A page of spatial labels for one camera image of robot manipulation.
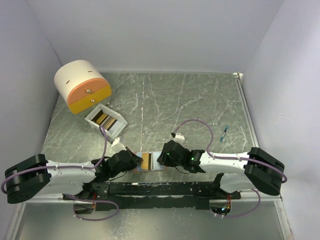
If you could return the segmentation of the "pink blue card holder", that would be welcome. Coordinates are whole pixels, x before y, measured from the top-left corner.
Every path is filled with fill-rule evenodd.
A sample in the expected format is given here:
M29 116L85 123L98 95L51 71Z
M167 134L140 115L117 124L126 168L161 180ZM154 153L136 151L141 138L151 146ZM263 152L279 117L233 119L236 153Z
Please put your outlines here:
M157 162L161 155L160 151L137 152L136 155L142 158L142 162L134 169L135 173L164 172L166 170L164 165Z

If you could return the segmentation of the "gold black-stripe credit card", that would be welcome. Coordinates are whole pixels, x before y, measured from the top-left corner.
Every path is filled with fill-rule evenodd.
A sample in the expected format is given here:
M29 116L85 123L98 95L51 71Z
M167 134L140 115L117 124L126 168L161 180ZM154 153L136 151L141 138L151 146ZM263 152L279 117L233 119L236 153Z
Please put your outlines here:
M149 152L143 152L141 154L142 162L140 165L141 170L149 171L153 166L153 154Z

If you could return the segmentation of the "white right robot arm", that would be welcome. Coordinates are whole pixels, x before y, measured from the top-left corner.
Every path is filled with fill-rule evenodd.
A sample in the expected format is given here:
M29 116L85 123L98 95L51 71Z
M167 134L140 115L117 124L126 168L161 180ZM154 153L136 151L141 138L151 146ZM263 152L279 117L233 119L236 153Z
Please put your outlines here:
M190 173L220 174L212 193L223 199L229 193L255 189L269 196L278 196L288 178L285 165L259 147L243 153L214 153L205 150L189 150L178 142L165 143L157 158L160 165L182 167Z

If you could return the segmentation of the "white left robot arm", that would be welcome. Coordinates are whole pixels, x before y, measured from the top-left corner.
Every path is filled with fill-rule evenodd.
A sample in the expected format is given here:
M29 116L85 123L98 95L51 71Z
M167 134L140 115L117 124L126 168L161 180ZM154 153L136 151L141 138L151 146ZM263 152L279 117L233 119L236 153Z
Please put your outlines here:
M142 161L129 149L73 165L36 154L8 168L0 189L7 196L9 204L53 194L77 195L86 200L93 195L93 184L107 182L119 173L131 171Z

